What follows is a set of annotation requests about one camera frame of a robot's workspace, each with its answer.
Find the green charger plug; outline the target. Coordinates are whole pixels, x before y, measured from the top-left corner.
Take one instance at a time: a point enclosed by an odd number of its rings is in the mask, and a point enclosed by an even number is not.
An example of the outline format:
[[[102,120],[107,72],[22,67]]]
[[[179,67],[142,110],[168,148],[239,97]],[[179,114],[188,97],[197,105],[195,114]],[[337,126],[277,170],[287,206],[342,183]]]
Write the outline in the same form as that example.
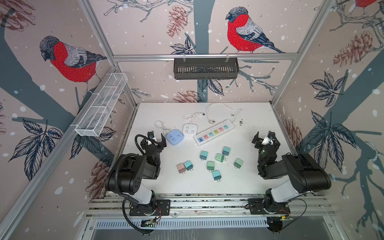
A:
[[[220,163],[222,163],[225,160],[225,155],[223,155],[223,154],[216,154],[215,160],[220,162]]]
[[[244,164],[244,161],[237,158],[234,162],[234,167],[237,168],[237,169],[240,169],[242,167],[242,165]]]
[[[214,171],[215,170],[215,162],[213,161],[207,161],[207,170],[208,171]]]

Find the teal charger plug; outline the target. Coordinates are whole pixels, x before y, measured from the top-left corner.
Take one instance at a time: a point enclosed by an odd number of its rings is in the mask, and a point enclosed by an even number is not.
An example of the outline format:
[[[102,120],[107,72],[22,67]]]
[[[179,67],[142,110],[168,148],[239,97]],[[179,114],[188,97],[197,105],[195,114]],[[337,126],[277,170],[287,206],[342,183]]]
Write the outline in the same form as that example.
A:
[[[212,171],[212,175],[215,181],[219,182],[222,178],[222,175],[219,170]]]
[[[201,154],[200,154],[200,159],[202,161],[206,161],[208,158],[208,152],[207,151],[201,151]]]
[[[228,155],[230,154],[230,152],[231,152],[231,148],[229,148],[229,147],[223,147],[222,154],[223,154],[224,156],[228,156]]]

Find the white multicolour power strip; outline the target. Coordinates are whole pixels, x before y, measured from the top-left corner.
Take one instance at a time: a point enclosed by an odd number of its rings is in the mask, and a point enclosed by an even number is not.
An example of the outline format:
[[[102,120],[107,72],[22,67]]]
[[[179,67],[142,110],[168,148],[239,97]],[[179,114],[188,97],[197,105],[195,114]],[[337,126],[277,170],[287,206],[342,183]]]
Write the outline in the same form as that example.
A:
[[[214,105],[223,105],[225,106],[227,109],[229,110],[233,110],[235,111],[235,114],[234,114],[234,117],[235,119],[234,120],[224,120],[220,123],[216,123],[214,120],[211,120],[208,116],[209,116],[209,110],[211,107],[213,107]],[[206,111],[206,116],[208,118],[208,122],[212,125],[210,128],[206,129],[206,130],[203,130],[199,133],[197,133],[196,135],[193,136],[193,139],[194,139],[194,142],[197,146],[201,147],[202,145],[205,145],[221,136],[223,136],[224,134],[232,131],[234,128],[235,128],[235,125],[234,125],[234,122],[238,119],[238,116],[240,114],[240,112],[242,111],[242,109],[232,109],[230,108],[228,105],[224,104],[224,103],[214,103],[214,104],[210,104],[207,108],[207,111]]]

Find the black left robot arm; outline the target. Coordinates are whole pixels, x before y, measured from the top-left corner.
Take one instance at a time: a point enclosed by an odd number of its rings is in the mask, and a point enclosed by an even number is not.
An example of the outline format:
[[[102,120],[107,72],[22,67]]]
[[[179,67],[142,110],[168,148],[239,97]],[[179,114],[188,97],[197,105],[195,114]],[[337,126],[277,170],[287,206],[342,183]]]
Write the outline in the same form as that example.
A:
[[[158,200],[153,190],[142,184],[142,179],[156,180],[161,170],[160,153],[167,146],[148,132],[136,135],[139,154],[120,155],[105,181],[106,191],[123,198],[122,213],[128,224],[143,236],[150,235],[163,216],[170,214],[170,200]]]

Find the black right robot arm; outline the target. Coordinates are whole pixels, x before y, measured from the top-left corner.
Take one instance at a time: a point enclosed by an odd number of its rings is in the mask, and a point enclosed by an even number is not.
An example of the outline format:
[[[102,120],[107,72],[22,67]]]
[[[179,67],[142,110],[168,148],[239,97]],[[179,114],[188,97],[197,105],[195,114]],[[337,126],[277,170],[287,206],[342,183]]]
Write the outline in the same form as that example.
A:
[[[267,229],[279,233],[286,227],[283,219],[291,214],[288,203],[306,194],[330,189],[331,179],[309,154],[295,156],[288,153],[277,161],[281,144],[273,131],[263,139],[256,134],[252,143],[258,149],[260,177],[264,180],[289,178],[279,186],[266,190],[263,198],[249,199],[247,204],[252,215],[268,215]]]

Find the pink USB charger plug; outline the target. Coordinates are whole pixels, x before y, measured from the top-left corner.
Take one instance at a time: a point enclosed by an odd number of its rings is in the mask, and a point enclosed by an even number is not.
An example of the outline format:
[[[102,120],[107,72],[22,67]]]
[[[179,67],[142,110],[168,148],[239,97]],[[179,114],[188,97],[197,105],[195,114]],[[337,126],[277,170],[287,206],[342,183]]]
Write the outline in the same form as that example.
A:
[[[184,163],[178,164],[177,169],[178,169],[179,174],[183,174],[187,171]]]

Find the teal charger plug bottom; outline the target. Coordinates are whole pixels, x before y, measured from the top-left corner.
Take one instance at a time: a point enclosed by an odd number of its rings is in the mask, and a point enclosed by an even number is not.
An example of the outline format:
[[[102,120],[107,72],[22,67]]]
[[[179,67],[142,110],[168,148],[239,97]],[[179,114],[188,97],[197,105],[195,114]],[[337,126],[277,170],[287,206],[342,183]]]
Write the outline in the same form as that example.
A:
[[[222,175],[219,170],[212,171],[212,175],[215,181],[219,182],[222,178]]]

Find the blue square power socket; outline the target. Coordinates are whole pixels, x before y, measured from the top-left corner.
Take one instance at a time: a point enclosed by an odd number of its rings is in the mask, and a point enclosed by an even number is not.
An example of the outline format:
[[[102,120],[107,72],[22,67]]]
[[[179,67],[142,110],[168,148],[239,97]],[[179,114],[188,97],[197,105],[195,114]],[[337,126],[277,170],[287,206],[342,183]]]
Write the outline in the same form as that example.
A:
[[[176,146],[184,140],[184,135],[181,131],[174,129],[167,133],[166,139],[172,146]]]

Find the white square power socket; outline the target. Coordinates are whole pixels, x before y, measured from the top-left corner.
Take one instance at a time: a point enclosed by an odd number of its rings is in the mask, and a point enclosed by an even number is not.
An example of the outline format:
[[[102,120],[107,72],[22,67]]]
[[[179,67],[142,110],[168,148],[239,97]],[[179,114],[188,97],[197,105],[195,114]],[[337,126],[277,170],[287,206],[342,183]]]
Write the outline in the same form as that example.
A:
[[[196,124],[184,124],[183,135],[184,136],[195,136],[197,134],[198,126]]]

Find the teal charger beside pink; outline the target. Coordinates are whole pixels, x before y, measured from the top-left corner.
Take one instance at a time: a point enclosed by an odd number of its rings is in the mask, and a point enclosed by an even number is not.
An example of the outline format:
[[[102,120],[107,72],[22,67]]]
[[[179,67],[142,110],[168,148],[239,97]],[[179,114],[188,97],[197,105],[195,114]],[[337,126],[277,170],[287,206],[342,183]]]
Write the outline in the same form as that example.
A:
[[[186,161],[186,162],[184,163],[184,166],[185,166],[185,168],[186,168],[187,171],[190,171],[190,170],[192,170],[192,169],[194,168],[194,166],[193,166],[193,164],[192,164],[191,161]]]

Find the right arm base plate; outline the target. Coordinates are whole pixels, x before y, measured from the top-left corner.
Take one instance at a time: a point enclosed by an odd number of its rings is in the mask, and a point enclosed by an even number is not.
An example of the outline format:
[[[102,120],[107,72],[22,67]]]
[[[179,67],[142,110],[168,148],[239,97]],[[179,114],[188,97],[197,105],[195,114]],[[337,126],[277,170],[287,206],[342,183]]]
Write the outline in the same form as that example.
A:
[[[288,203],[276,203],[274,200],[260,198],[248,199],[251,215],[290,215]]]

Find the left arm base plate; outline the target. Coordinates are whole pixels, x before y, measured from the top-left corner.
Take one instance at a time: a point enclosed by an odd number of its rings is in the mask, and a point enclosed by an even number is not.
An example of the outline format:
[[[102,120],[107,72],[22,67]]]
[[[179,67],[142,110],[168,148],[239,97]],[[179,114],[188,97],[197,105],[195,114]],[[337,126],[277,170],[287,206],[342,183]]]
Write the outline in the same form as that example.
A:
[[[151,217],[168,216],[170,214],[170,200],[151,201],[148,205],[132,205],[130,208],[130,217]]]

